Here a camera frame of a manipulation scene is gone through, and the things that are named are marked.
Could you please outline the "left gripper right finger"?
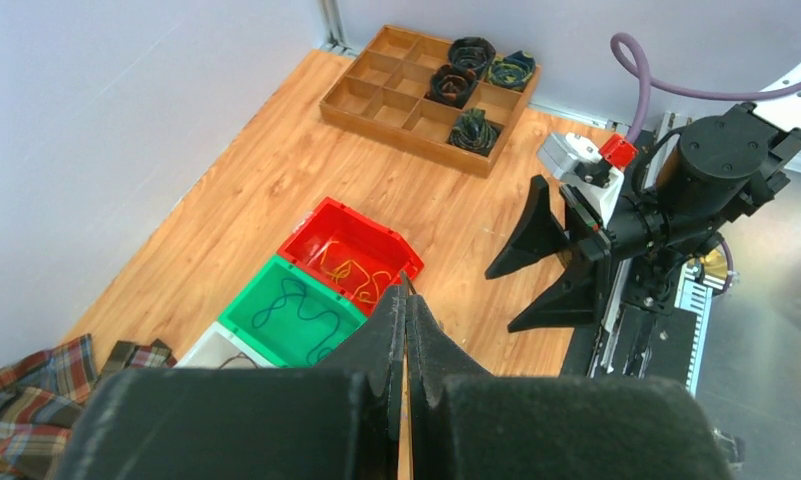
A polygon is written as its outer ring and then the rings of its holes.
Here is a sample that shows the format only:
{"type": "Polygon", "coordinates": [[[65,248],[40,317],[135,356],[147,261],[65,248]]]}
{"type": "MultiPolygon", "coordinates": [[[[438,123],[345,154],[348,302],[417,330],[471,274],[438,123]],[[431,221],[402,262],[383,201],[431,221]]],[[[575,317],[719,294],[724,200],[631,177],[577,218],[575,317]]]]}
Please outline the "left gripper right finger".
{"type": "Polygon", "coordinates": [[[497,376],[405,312],[416,479],[728,479],[696,401],[665,379],[497,376]]]}

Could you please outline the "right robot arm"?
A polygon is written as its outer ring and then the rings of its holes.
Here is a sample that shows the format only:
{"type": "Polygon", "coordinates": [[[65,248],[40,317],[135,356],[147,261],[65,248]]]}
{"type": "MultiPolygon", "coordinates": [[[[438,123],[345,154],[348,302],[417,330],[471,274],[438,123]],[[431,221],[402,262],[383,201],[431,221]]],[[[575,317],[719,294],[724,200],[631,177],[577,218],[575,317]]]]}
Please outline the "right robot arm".
{"type": "Polygon", "coordinates": [[[801,62],[758,92],[727,93],[729,110],[667,132],[646,153],[635,142],[653,89],[701,98],[655,79],[630,35],[611,38],[639,82],[636,116],[602,146],[550,134],[538,150],[545,175],[531,179],[524,210],[486,270],[499,278],[555,255],[561,277],[510,323],[536,328],[614,326],[630,305],[664,314],[684,264],[713,251],[720,228],[750,216],[788,182],[801,151],[801,62]]]}

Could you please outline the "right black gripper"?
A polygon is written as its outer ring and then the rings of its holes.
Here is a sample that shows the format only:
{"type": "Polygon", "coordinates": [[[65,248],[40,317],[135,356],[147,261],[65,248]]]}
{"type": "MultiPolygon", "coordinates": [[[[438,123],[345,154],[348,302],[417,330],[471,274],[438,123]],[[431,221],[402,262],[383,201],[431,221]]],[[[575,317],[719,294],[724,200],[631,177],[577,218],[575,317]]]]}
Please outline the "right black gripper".
{"type": "Polygon", "coordinates": [[[576,187],[561,186],[559,193],[565,201],[565,225],[551,209],[548,181],[542,175],[530,179],[520,218],[484,272],[487,280],[493,280],[549,256],[555,256],[566,268],[509,323],[510,333],[591,325],[599,318],[601,291],[612,288],[614,270],[623,260],[646,252],[646,220],[634,194],[625,191],[609,222],[602,226],[600,217],[576,187]],[[590,245],[588,258],[571,261],[569,242],[580,247],[590,245]]]}

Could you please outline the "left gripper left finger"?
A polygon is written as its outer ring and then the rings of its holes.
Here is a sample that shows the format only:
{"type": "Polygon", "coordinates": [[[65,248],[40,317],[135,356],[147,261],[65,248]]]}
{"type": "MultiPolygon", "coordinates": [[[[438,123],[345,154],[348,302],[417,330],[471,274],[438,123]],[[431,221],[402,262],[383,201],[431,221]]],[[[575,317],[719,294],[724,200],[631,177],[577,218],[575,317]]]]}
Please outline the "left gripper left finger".
{"type": "Polygon", "coordinates": [[[310,368],[125,370],[100,386],[59,479],[393,479],[406,290],[310,368]]]}

